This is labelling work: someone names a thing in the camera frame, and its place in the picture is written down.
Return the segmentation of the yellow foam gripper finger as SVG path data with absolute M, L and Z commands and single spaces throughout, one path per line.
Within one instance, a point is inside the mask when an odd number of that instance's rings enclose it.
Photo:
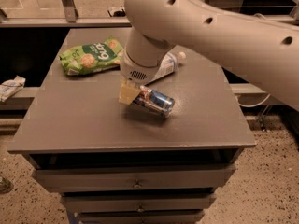
M 119 102 L 129 105 L 141 92 L 140 86 L 133 81 L 124 80 L 121 84 Z

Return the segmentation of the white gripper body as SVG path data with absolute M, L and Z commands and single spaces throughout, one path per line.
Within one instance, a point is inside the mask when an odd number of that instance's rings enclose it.
M 157 74 L 164 52 L 145 49 L 125 49 L 121 58 L 121 74 L 126 80 L 146 84 Z

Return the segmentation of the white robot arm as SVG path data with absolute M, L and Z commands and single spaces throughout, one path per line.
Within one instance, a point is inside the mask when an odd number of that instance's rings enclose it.
M 212 7 L 200 0 L 124 0 L 132 25 L 121 74 L 153 79 L 176 45 L 191 49 L 299 110 L 299 29 Z

